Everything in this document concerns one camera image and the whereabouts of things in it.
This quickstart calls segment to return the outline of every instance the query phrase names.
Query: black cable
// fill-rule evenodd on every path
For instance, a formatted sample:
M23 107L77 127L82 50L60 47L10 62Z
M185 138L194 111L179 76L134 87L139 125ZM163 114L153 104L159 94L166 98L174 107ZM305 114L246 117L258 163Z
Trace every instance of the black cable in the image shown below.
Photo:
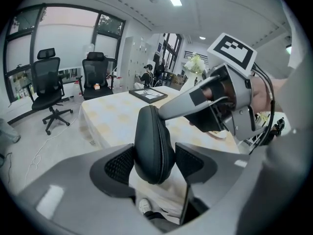
M6 161L6 158L7 158L9 155L10 155L10 167L9 167L9 169L8 169L8 178L9 178L8 184L10 183L10 169L11 169L11 167L12 167L12 160L11 160L12 152L9 152L8 154L6 154L6 156L5 156L5 158L4 158L3 164L0 166L0 168L1 168L1 167L4 165L4 163L5 163L5 161Z
M251 153L254 151L254 149L257 147L257 146L260 146L264 143L264 141L268 138L268 135L270 133L270 130L271 130L271 126L273 125L273 121L274 121L274 114L275 114L275 95L274 95L274 88L273 88L273 84L270 80L270 78L268 77L268 75L256 64L254 63L254 65L257 67L257 71L259 73L261 73L261 75L263 75L264 79L268 82L268 85L269 85L269 88L271 90L271 93L272 93L272 100L270 102L270 117L269 117L269 123L268 123L268 127L265 131L265 134L264 136L262 137L261 141L259 143L257 143L255 145L255 147L253 148L253 150L249 153L249 155L251 155Z

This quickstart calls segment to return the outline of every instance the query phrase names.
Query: black picture frame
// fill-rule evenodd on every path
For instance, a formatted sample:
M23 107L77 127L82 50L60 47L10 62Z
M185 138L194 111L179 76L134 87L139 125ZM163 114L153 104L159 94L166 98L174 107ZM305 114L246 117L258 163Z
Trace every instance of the black picture frame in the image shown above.
M145 97L145 96L142 96L141 94L136 93L136 92L138 92L138 91L146 91L146 90L152 90L152 91L155 91L155 92L160 93L160 94L162 94L162 95L161 95L161 96L158 96L158 97L156 97L156 98L149 99L149 98L147 98L147 97ZM152 89L152 88L145 88L145 89L138 89L138 90L130 90L130 91L128 91L128 92L129 92L130 94L134 95L135 97L138 97L139 99L141 99L141 100L147 102L148 104L152 104L152 103L157 102L157 101L159 101L159 100L161 100L161 99L164 99L164 98L166 98L166 97L168 96L167 94L165 94L165 93L163 93L163 92L159 92L159 91L154 90L154 89Z

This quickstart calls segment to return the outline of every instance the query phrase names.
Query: table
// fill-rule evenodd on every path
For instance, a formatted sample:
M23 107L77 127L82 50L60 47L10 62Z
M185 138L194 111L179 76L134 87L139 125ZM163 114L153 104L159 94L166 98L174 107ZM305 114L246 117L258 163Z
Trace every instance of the table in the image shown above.
M168 94L167 98L152 103L158 108L179 95L179 91L166 86L155 89ZM94 141L102 148L133 143L139 110L147 105L149 104L128 92L84 101L79 113L80 131L85 139ZM173 148L176 142L186 142L219 151L239 153L230 132L227 133L226 139L220 140L191 126L184 117L168 120L166 126L171 134ZM186 194L186 182L176 165L170 177L161 185L150 185L143 181L134 168L129 182L136 191L153 199L161 208L172 215L180 215Z

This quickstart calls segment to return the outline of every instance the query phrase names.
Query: gray floor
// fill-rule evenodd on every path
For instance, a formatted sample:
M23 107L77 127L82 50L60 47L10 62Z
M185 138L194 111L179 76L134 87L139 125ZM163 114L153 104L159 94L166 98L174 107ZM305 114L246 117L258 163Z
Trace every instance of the gray floor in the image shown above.
M72 109L70 112L61 115L63 119L72 123L78 116L80 104L74 102L64 102L63 106L54 106L54 109L59 111ZM45 132L45 125L42 119L50 115L50 111L43 110L36 112L28 117L25 117L14 124L14 127L21 135L20 141L13 144L8 140L0 137L1 154L6 155L12 152L12 167L10 169L10 183L8 184L8 170L10 167L9 157L4 166L0 169L0 177L5 186L12 194L18 194L24 188L26 172L44 142L61 133L67 126L59 120L55 120L51 127L51 135L48 136ZM76 120L68 129L56 138L47 141L41 149L41 161L36 166L32 165L26 179L26 185L38 178L59 161L81 155L84 153L98 150L96 145L91 145L87 140L83 139L79 132L79 122Z

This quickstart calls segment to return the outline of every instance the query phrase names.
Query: black office chair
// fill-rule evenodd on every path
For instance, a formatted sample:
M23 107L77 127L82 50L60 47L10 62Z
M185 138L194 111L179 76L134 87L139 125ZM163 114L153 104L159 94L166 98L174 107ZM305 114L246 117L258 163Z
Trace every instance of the black office chair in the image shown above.
M77 77L79 80L80 90L84 97L84 100L93 99L96 97L112 95L113 80L115 75L110 75L111 89L108 87L107 82L107 69L109 65L113 65L113 69L116 67L116 59L106 58L102 52L89 52L87 59L83 60L83 68L85 74L85 83L83 91L82 88L82 76ZM94 85L99 84L100 89L95 90Z
M33 101L31 108L34 111L40 111L49 108L49 110L52 112L50 116L43 119L44 124L46 124L48 119L50 120L45 129L48 135L51 134L48 129L55 119L58 119L69 126L70 123L66 122L63 118L60 117L60 115L66 112L73 113L71 109L58 111L52 108L52 106L60 102L64 96L62 78L58 76L60 58L54 56L54 48L40 50L37 55L38 61L36 61L32 66L32 73L34 74L38 96L36 100L34 100L31 94L29 88L30 84L26 85L30 98Z

